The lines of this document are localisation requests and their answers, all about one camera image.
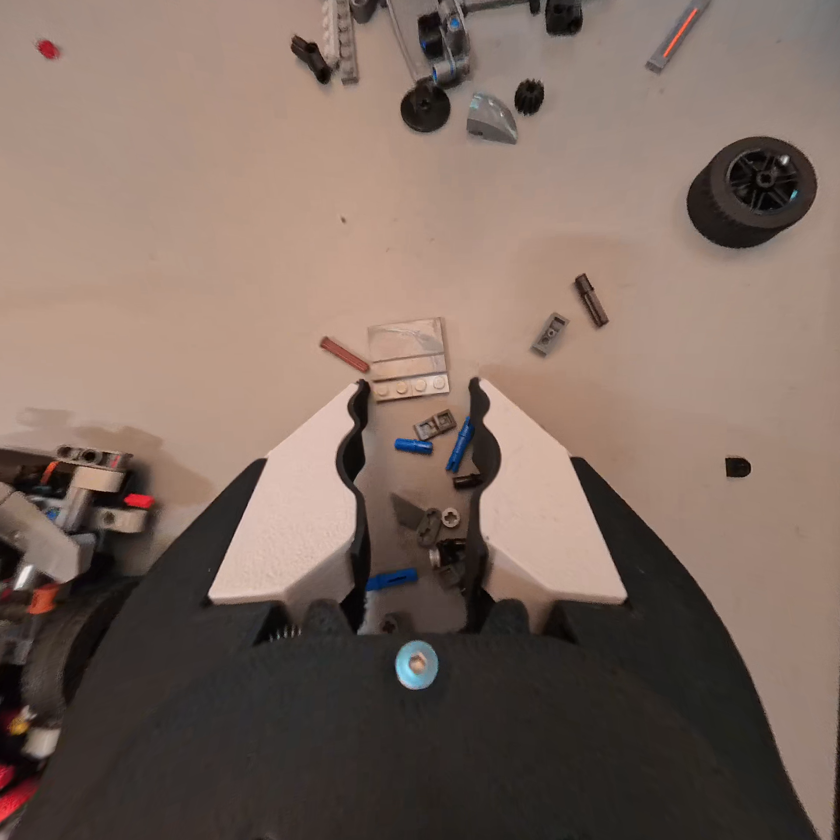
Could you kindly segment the grey lego car model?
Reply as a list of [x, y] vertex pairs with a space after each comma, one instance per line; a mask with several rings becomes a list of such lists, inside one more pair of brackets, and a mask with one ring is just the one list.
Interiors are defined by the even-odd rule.
[[154, 498], [133, 456], [63, 445], [2, 448], [2, 838], [56, 750], [70, 703], [138, 583], [114, 537], [145, 533]]

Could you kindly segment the grey lego tile orange stripe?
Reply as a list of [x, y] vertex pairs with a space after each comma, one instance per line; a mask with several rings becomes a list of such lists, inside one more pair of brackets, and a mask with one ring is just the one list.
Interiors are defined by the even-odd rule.
[[710, 5], [711, 1], [689, 2], [671, 26], [666, 37], [646, 60], [645, 68], [654, 74], [661, 74]]

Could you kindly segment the black lego tyre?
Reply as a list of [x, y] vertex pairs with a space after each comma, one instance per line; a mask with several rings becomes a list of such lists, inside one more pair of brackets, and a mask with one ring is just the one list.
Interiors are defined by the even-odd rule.
[[769, 136], [731, 142], [690, 184], [686, 209], [715, 245], [747, 249], [798, 224], [816, 199], [816, 170], [797, 147]]

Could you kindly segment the pile of dark lego pieces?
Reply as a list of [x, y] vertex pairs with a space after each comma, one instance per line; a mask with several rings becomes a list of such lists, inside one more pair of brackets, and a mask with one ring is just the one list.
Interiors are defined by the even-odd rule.
[[[396, 40], [414, 81], [401, 100], [401, 117], [415, 133], [442, 129], [451, 113], [448, 90], [466, 81], [471, 72], [468, 14], [526, 5], [532, 16], [544, 12], [545, 29], [552, 36], [576, 35], [583, 24], [582, 2], [558, 1], [436, 1], [436, 2], [322, 2], [322, 44], [299, 35], [290, 38], [292, 54], [316, 81], [328, 85], [333, 76], [343, 85], [359, 80], [354, 25], [370, 21], [378, 7], [386, 7]], [[540, 80], [519, 82], [513, 97], [520, 115], [536, 114], [544, 101]], [[477, 92], [469, 103], [469, 134], [483, 140], [516, 144], [518, 127], [509, 107], [499, 98]]]

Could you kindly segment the group of small lego connectors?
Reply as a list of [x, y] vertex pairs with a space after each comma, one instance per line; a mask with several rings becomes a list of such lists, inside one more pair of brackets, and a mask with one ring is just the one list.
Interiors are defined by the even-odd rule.
[[[433, 440], [441, 434], [446, 435], [458, 427], [453, 416], [447, 412], [437, 413], [415, 426], [413, 437], [398, 437], [394, 442], [397, 452], [411, 453], [423, 457], [434, 453]], [[455, 484], [466, 489], [476, 489], [482, 483], [478, 471], [476, 475], [459, 476], [458, 472], [464, 454], [471, 446], [475, 429], [469, 416], [458, 431], [451, 455], [445, 467], [447, 473], [455, 478]], [[446, 588], [459, 588], [464, 594], [464, 570], [466, 558], [466, 539], [441, 539], [441, 529], [457, 529], [459, 514], [456, 509], [417, 508], [399, 496], [392, 496], [395, 514], [404, 527], [416, 533], [418, 544], [427, 550], [429, 563], [438, 581]]]

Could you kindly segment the dark grey smooth lego tile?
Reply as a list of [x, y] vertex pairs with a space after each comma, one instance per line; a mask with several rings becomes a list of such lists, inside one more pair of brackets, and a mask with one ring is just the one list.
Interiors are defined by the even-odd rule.
[[448, 365], [444, 353], [371, 362], [370, 376], [375, 382], [402, 381], [428, 375], [444, 375]]

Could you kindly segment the brown lego axle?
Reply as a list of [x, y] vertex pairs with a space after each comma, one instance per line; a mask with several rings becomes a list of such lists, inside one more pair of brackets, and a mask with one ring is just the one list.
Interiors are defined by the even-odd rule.
[[341, 343], [331, 339], [329, 336], [324, 336], [321, 339], [319, 347], [332, 357], [342, 361], [360, 373], [367, 374], [371, 369], [371, 366], [366, 360], [344, 347]]

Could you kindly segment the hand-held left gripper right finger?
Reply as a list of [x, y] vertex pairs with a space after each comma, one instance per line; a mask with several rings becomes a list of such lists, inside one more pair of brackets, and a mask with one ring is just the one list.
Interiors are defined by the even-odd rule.
[[622, 606], [627, 589], [566, 447], [488, 379], [469, 382], [471, 458], [467, 626], [488, 598], [519, 601], [540, 633], [560, 602]]

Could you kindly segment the black lego axle pin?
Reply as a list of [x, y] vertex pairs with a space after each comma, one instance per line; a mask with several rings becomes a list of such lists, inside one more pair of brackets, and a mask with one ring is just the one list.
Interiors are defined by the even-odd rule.
[[591, 320], [598, 329], [602, 329], [609, 323], [606, 311], [598, 298], [595, 289], [586, 274], [580, 274], [574, 279], [574, 287], [577, 290], [582, 303], [588, 311]]

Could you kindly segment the dark grey wide lego tile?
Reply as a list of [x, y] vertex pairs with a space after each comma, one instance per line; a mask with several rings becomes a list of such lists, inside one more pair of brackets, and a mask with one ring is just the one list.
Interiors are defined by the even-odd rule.
[[371, 363], [426, 358], [445, 353], [441, 318], [390, 322], [368, 328]]

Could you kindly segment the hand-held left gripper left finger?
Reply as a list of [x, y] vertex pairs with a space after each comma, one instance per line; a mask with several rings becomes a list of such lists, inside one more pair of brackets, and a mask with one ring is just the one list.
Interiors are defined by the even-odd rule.
[[331, 600], [358, 631], [371, 574], [363, 432], [371, 387], [359, 380], [274, 447], [208, 591], [216, 606], [278, 603], [294, 623]]

